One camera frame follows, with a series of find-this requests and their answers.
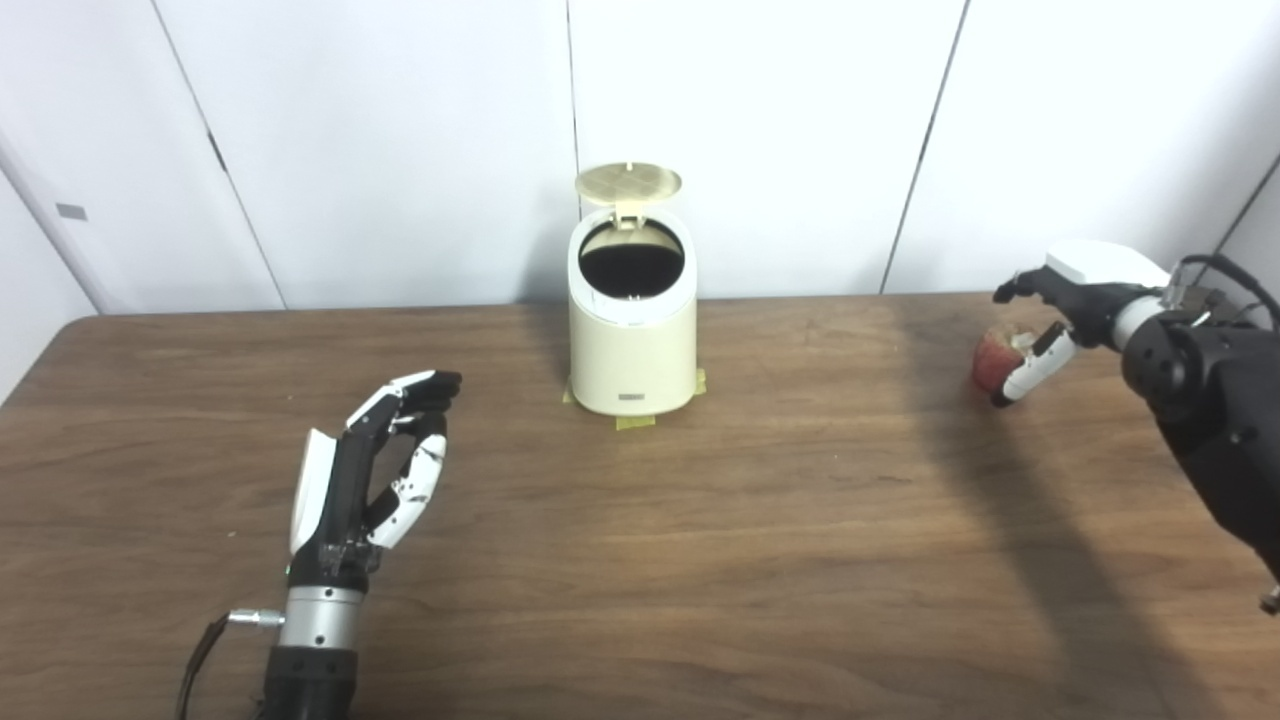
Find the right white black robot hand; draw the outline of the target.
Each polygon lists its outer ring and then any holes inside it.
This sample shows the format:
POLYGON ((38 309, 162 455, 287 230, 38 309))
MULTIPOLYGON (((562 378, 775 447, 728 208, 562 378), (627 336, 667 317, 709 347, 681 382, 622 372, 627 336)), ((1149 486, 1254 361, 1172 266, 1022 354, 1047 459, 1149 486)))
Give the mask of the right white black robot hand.
POLYGON ((1071 240, 1051 246, 1042 266, 1018 272, 993 292, 995 304, 1037 296, 1061 319, 991 391, 992 404, 1021 401, 1084 348, 1105 346, 1120 354, 1140 325, 1167 311, 1162 296, 1169 282, 1169 272, 1124 245, 1071 240))

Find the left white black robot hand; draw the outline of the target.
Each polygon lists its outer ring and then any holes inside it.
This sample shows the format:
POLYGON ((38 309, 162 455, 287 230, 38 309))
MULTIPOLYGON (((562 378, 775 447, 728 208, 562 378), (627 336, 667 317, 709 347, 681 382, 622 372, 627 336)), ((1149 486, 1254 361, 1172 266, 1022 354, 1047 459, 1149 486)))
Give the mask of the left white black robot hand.
POLYGON ((403 375, 352 411, 340 436, 307 434, 291 519, 289 591, 369 591, 383 552, 404 538, 435 493, 448 448, 445 414, 461 386, 457 372, 403 375), (370 497, 375 461, 397 437, 413 447, 370 497))

